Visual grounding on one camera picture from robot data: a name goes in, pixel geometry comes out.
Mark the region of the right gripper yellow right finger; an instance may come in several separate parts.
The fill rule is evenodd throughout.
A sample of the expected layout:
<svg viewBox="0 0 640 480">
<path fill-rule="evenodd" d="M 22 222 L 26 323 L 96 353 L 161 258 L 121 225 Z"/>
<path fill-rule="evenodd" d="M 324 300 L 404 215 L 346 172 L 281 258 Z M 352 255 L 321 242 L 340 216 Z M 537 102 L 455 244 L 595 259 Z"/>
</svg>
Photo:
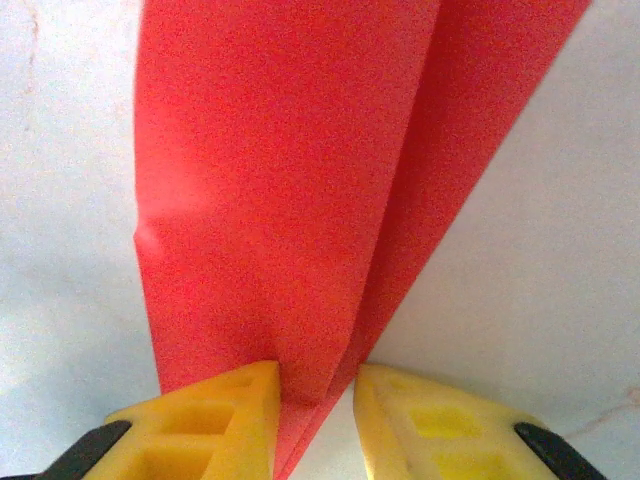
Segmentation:
<svg viewBox="0 0 640 480">
<path fill-rule="evenodd" d="M 354 415 L 370 479 L 603 476 L 535 417 L 388 366 L 360 366 Z"/>
</svg>

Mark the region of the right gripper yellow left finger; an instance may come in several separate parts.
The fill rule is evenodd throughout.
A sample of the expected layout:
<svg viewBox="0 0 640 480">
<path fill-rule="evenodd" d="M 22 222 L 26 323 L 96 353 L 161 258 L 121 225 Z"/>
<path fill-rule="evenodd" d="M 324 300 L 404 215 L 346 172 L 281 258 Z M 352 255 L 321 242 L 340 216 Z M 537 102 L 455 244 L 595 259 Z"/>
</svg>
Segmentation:
<svg viewBox="0 0 640 480">
<path fill-rule="evenodd" d="M 255 362 L 119 410 L 41 479 L 271 479 L 279 366 Z"/>
</svg>

